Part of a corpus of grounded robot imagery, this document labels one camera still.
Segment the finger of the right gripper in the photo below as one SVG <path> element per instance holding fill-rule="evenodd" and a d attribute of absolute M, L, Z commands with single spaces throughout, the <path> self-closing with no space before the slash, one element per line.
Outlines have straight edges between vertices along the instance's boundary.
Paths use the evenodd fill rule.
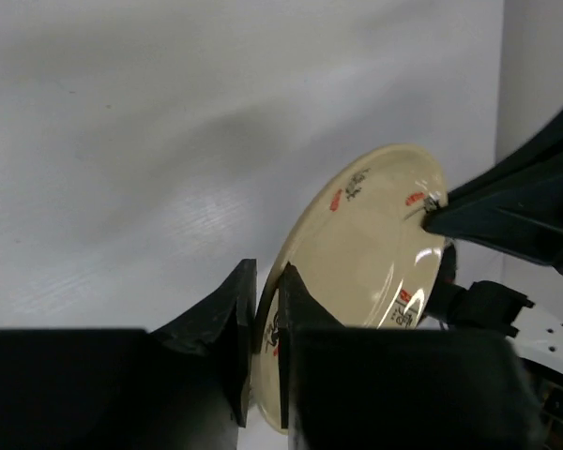
<path fill-rule="evenodd" d="M 563 109 L 518 150 L 451 191 L 423 228 L 563 276 Z"/>
<path fill-rule="evenodd" d="M 524 294 L 489 280 L 474 282 L 468 289 L 458 286 L 456 271 L 457 250 L 453 243 L 447 243 L 424 317 L 457 329 L 491 330 L 515 338 L 519 330 L 514 321 L 534 303 Z"/>

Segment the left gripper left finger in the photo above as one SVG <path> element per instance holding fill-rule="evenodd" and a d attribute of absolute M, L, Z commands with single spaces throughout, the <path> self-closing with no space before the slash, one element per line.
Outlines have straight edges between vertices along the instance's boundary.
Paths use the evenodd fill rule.
<path fill-rule="evenodd" d="M 143 329 L 0 329 L 0 449 L 234 449 L 257 267 Z"/>

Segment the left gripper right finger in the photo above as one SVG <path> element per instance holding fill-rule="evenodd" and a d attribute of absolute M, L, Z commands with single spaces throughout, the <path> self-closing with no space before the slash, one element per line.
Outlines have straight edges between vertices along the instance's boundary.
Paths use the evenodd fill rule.
<path fill-rule="evenodd" d="M 539 404 L 498 334 L 344 326 L 293 265 L 279 302 L 290 448 L 541 448 Z"/>

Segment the cream plate with floral marks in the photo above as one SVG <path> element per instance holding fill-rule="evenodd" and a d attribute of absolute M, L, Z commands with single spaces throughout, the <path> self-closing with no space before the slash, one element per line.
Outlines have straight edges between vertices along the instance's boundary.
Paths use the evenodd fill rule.
<path fill-rule="evenodd" d="M 414 328 L 447 245 L 422 221 L 447 203 L 439 163 L 414 144 L 359 157 L 314 197 L 271 267 L 255 316 L 252 392 L 273 429 L 285 431 L 278 372 L 284 267 L 295 266 L 308 292 L 342 324 Z"/>

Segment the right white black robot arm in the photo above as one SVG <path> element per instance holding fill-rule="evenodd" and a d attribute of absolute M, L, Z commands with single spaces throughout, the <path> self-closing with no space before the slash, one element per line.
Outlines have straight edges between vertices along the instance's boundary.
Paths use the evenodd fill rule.
<path fill-rule="evenodd" d="M 422 228 L 563 276 L 563 109 L 510 156 L 455 188 L 447 205 L 427 201 Z M 452 283 L 447 272 L 456 268 L 456 251 L 447 250 L 425 315 L 500 333 L 530 371 L 563 386 L 563 320 L 499 283 Z"/>

